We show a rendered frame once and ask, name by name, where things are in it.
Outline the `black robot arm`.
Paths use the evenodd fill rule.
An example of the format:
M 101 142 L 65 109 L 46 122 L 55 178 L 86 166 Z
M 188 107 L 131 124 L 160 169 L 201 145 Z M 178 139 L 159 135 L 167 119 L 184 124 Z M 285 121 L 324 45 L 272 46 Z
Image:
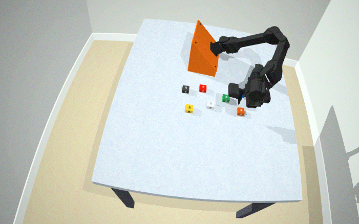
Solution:
M 225 51 L 227 54 L 237 53 L 240 48 L 246 46 L 262 43 L 277 44 L 272 59 L 266 63 L 265 67 L 261 64 L 255 64 L 255 68 L 249 77 L 249 89 L 244 93 L 244 97 L 246 97 L 246 107 L 261 107 L 264 103 L 264 96 L 267 95 L 266 89 L 271 89 L 282 79 L 282 65 L 288 48 L 290 47 L 286 36 L 283 35 L 278 27 L 272 26 L 271 28 L 267 28 L 265 32 L 256 35 L 241 38 L 221 36 L 219 38 L 219 41 L 215 43 L 210 42 L 210 50 L 216 57 Z

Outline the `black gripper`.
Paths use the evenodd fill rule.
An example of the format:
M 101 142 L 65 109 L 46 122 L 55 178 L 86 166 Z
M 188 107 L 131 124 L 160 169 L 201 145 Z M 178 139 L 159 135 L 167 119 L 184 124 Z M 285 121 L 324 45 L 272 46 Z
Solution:
M 234 83 L 230 82 L 228 84 L 228 96 L 238 99 L 238 105 L 239 105 L 242 100 L 242 95 L 244 95 L 245 91 L 249 89 L 249 86 L 250 86 L 249 78 L 248 78 L 248 82 L 245 84 L 244 89 L 239 88 L 238 84 L 234 84 Z M 270 92 L 269 92 L 269 90 L 266 90 L 266 92 L 267 92 L 267 95 L 264 96 L 264 103 L 269 104 L 269 102 L 271 100 Z

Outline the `green block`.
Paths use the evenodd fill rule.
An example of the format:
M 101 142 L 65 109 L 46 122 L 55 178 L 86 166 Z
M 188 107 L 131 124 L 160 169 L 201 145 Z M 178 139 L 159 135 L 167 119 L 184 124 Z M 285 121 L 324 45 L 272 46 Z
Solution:
M 222 102 L 226 102 L 226 103 L 229 103 L 230 101 L 230 97 L 226 94 L 223 94 L 222 96 Z

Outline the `yellow block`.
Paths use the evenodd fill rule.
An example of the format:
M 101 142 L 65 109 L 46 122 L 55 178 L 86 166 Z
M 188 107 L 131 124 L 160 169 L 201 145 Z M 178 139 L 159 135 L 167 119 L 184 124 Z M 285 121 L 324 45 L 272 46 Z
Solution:
M 186 113 L 193 113 L 194 105 L 186 104 L 185 112 Z

